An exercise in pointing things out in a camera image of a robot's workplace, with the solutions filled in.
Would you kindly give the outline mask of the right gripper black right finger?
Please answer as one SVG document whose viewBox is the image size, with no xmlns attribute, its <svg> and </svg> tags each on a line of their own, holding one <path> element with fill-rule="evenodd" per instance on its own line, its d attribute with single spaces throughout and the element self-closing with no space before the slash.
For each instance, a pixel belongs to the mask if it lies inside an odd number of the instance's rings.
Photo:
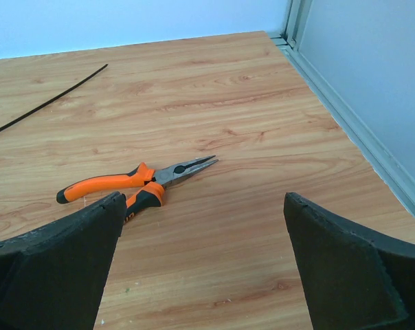
<svg viewBox="0 0 415 330">
<path fill-rule="evenodd" d="M 314 329 L 415 329 L 415 244 L 295 192 L 284 219 Z"/>
</svg>

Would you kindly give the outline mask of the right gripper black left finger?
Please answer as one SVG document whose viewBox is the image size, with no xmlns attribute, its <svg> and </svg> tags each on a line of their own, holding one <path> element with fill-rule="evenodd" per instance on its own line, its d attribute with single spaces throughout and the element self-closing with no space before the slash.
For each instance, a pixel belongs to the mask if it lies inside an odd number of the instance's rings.
<svg viewBox="0 0 415 330">
<path fill-rule="evenodd" d="M 113 192 L 0 241 L 0 329 L 92 329 L 125 212 Z"/>
</svg>

